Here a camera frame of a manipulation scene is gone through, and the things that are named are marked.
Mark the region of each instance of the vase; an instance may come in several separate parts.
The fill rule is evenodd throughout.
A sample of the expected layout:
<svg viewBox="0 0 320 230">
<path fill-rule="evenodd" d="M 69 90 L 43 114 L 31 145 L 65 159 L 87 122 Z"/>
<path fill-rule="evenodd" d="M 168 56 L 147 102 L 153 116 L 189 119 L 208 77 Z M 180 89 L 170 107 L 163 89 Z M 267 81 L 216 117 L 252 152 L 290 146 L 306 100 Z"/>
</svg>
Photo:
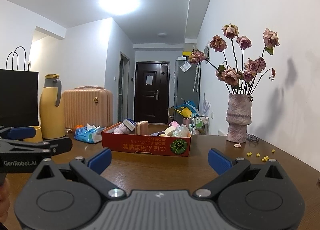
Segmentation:
<svg viewBox="0 0 320 230">
<path fill-rule="evenodd" d="M 229 94 L 226 121 L 229 123 L 227 140 L 243 143 L 247 139 L 247 126 L 251 124 L 251 96 Z"/>
</svg>

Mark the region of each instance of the suitcase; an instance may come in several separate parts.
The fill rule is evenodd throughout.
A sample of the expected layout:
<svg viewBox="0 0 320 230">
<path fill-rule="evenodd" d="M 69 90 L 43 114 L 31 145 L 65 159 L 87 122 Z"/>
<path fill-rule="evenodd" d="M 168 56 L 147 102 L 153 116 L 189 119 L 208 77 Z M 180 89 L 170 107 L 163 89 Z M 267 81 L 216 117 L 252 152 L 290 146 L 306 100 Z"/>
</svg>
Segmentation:
<svg viewBox="0 0 320 230">
<path fill-rule="evenodd" d="M 63 93 L 66 128 L 76 125 L 110 127 L 113 124 L 113 94 L 97 86 L 84 86 Z"/>
</svg>

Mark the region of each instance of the human hand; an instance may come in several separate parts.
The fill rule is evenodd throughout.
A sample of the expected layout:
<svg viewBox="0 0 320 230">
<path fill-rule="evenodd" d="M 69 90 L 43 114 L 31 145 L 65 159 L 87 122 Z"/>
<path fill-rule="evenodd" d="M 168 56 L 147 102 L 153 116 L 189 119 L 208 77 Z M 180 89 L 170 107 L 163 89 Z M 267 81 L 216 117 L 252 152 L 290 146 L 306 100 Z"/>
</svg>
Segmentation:
<svg viewBox="0 0 320 230">
<path fill-rule="evenodd" d="M 4 184 L 0 186 L 0 222 L 4 223 L 8 218 L 8 209 L 10 207 L 10 183 L 6 178 Z"/>
</svg>

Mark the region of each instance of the gray refrigerator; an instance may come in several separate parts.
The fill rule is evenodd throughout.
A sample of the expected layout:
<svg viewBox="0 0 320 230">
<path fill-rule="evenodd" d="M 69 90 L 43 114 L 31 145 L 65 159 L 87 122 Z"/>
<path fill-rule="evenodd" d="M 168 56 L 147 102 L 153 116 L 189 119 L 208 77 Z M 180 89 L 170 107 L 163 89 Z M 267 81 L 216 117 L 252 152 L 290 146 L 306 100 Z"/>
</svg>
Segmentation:
<svg viewBox="0 0 320 230">
<path fill-rule="evenodd" d="M 200 86 L 198 91 L 195 88 L 195 91 L 193 92 L 197 65 L 191 65 L 186 72 L 183 72 L 180 68 L 180 65 L 183 62 L 185 61 L 176 60 L 174 79 L 174 107 L 183 104 L 181 99 L 183 98 L 185 101 L 192 100 L 199 110 Z M 173 120 L 177 121 L 179 124 L 183 124 L 183 118 L 177 112 L 173 113 Z"/>
</svg>

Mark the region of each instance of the cardboard box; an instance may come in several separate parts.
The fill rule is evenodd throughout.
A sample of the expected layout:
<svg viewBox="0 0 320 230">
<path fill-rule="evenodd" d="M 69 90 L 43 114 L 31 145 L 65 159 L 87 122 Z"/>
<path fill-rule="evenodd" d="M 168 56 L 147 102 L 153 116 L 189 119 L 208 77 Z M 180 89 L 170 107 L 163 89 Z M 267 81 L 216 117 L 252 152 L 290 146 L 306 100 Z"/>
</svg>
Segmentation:
<svg viewBox="0 0 320 230">
<path fill-rule="evenodd" d="M 145 135 L 112 133 L 121 123 L 117 123 L 101 132 L 102 146 L 113 151 L 145 153 L 164 156 L 189 156 L 191 135 L 187 138 L 153 137 Z M 164 131 L 166 124 L 149 124 L 149 133 Z"/>
</svg>

